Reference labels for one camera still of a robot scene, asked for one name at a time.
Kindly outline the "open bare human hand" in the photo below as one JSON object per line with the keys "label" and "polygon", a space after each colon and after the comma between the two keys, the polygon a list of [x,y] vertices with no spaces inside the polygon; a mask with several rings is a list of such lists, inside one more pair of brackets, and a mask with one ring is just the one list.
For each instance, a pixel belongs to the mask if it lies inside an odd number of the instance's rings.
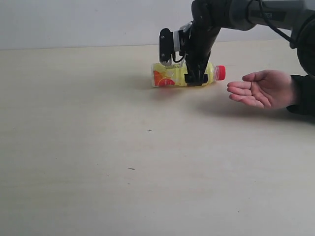
{"label": "open bare human hand", "polygon": [[227,84],[230,99],[262,109],[282,109],[299,102],[299,90],[290,75],[278,70],[263,70]]}

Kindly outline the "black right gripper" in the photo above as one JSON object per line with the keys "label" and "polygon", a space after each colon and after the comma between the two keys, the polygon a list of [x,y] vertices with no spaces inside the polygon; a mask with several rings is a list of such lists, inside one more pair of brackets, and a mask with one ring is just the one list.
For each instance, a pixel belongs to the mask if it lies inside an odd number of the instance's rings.
{"label": "black right gripper", "polygon": [[184,76],[188,87],[202,86],[208,82],[205,68],[211,48],[221,30],[215,24],[212,11],[211,0],[194,0],[191,4],[193,21],[185,43],[188,73]]}

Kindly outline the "black sleeved forearm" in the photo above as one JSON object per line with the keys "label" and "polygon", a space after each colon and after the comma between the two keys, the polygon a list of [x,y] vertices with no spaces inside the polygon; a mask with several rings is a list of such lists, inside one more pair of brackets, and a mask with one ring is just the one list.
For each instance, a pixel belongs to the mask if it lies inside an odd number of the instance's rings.
{"label": "black sleeved forearm", "polygon": [[297,100],[286,109],[293,114],[315,116],[315,79],[310,75],[291,75],[297,88]]}

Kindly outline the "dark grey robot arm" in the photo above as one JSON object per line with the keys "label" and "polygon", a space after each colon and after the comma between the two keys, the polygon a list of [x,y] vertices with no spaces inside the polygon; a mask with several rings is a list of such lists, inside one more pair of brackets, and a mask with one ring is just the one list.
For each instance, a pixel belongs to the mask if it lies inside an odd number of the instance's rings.
{"label": "dark grey robot arm", "polygon": [[304,71],[315,75],[315,2],[313,0],[195,0],[185,38],[186,82],[203,82],[211,48],[221,29],[248,31],[268,26],[296,49]]}

